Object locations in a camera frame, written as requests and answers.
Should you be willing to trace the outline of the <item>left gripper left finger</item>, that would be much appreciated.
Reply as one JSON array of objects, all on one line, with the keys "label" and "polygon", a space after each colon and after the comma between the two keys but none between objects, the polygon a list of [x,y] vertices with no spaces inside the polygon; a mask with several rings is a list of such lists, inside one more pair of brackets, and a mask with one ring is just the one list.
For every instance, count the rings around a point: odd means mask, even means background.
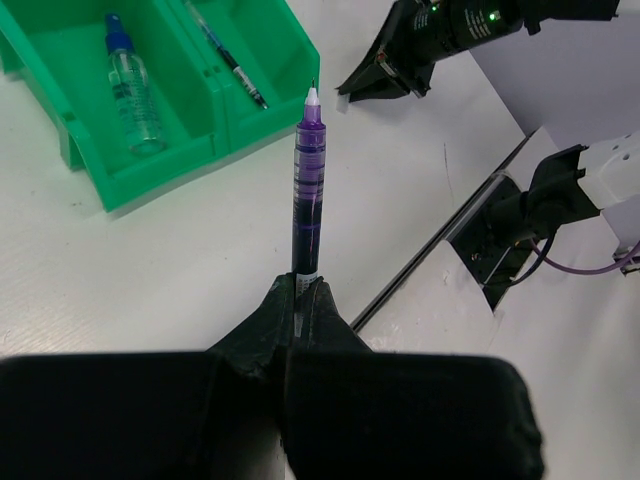
[{"label": "left gripper left finger", "polygon": [[294,287],[278,276],[213,347],[1,363],[5,479],[281,479],[271,370]]}]

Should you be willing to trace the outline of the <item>blue pen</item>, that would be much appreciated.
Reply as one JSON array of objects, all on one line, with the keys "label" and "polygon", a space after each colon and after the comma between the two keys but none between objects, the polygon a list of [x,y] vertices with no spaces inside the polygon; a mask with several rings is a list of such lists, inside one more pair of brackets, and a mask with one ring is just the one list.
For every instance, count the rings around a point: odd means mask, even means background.
[{"label": "blue pen", "polygon": [[231,72],[242,85],[246,93],[260,108],[264,110],[268,109],[269,106],[262,94],[256,88],[244,69],[239,65],[234,56],[223,45],[209,23],[200,14],[196,6],[191,1],[183,1],[183,5],[191,15],[194,22],[197,24],[199,30],[202,32],[207,42],[221,56],[224,63],[230,68]]}]

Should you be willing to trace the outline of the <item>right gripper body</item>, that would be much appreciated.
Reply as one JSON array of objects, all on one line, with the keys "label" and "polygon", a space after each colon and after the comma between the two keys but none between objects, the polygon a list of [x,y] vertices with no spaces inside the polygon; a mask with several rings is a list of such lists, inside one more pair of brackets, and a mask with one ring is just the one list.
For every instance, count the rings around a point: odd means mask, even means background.
[{"label": "right gripper body", "polygon": [[379,67],[394,95],[424,95],[437,62],[545,20],[610,21],[617,1],[396,1],[381,30]]}]

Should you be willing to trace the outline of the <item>purple pen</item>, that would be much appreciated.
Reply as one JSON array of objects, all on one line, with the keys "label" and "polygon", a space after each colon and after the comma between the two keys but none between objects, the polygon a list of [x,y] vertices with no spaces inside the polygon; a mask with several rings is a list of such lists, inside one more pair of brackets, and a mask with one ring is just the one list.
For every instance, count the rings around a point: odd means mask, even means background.
[{"label": "purple pen", "polygon": [[294,334],[302,334],[302,294],[318,275],[326,157],[326,126],[322,122],[318,91],[312,85],[296,126],[294,147],[294,193],[292,260],[294,274]]}]

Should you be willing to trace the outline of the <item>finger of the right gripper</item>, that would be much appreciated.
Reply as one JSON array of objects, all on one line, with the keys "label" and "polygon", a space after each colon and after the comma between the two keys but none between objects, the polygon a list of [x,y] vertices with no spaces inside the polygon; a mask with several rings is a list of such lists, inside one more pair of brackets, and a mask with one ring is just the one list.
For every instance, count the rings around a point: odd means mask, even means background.
[{"label": "finger of the right gripper", "polygon": [[338,93],[350,102],[407,96],[412,92],[414,60],[404,48],[374,48],[337,88]]}]

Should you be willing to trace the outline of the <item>clear spray bottle blue cap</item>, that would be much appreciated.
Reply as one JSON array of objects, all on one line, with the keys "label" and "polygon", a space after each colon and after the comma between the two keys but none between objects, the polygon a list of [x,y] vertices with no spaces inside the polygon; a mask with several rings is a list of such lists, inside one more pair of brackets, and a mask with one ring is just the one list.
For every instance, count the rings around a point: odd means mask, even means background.
[{"label": "clear spray bottle blue cap", "polygon": [[136,155],[154,155],[165,149],[166,142],[147,69],[120,16],[107,13],[104,21],[108,79],[125,143]]}]

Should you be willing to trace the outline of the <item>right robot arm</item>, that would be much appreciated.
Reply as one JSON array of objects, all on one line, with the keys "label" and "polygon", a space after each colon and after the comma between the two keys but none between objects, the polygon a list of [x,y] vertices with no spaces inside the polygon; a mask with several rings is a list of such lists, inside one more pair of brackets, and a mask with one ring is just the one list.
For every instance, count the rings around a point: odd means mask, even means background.
[{"label": "right robot arm", "polygon": [[[372,46],[338,92],[350,102],[424,97],[437,62],[512,35],[536,35],[546,20],[609,22],[616,1],[395,1]],[[639,193],[639,136],[575,145],[544,159],[528,190],[479,213],[462,245],[507,247],[549,239],[570,223]]]}]

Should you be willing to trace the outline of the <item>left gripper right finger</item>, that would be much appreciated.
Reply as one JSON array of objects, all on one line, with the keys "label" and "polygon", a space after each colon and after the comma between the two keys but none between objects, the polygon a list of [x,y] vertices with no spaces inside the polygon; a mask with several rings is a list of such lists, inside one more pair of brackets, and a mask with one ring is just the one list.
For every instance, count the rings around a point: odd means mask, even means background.
[{"label": "left gripper right finger", "polygon": [[539,479],[543,438],[518,370],[490,356],[382,353],[329,285],[299,298],[283,440],[299,479]]}]

